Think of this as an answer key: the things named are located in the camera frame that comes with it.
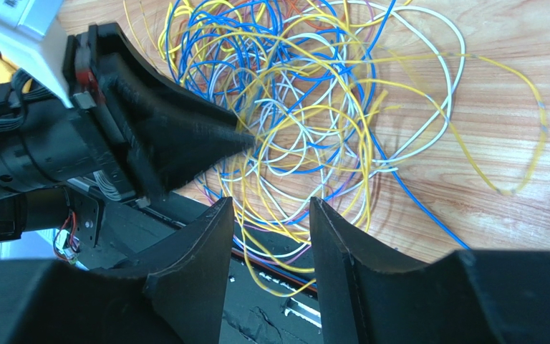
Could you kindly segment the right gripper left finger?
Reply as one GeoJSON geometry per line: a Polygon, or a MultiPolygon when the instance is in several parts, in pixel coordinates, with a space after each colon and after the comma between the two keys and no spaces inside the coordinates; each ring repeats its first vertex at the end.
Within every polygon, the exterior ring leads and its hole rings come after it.
{"type": "Polygon", "coordinates": [[[0,260],[0,343],[217,343],[231,198],[110,269],[0,260]]]}

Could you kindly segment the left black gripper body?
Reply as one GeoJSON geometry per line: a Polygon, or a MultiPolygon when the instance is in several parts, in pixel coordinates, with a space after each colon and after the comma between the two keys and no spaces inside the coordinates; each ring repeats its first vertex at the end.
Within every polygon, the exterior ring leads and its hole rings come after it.
{"type": "Polygon", "coordinates": [[[90,36],[69,37],[63,61],[70,106],[22,68],[0,84],[0,200],[95,172],[127,190],[127,144],[98,85],[90,36]]]}

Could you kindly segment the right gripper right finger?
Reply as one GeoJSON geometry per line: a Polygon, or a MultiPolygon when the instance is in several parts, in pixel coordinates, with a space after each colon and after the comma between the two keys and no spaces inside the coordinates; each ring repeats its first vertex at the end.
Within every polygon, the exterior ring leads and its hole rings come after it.
{"type": "Polygon", "coordinates": [[[550,252],[458,250],[431,264],[326,201],[309,224],[326,343],[550,343],[550,252]]]}

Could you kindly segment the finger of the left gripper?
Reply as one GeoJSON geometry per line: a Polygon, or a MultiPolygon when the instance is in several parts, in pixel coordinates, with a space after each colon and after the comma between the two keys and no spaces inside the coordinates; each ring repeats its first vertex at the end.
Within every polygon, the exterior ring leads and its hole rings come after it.
{"type": "Polygon", "coordinates": [[[166,197],[224,158],[255,146],[237,117],[153,68],[113,22],[89,27],[90,67],[128,145],[139,194],[166,197]]]}

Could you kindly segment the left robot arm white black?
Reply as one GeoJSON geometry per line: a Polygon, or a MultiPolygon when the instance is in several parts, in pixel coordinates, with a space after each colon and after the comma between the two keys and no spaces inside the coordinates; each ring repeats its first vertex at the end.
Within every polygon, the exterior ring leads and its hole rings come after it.
{"type": "Polygon", "coordinates": [[[71,106],[17,71],[0,85],[0,242],[98,224],[73,178],[99,173],[141,209],[254,146],[238,118],[155,70],[117,23],[65,42],[71,106]]]}

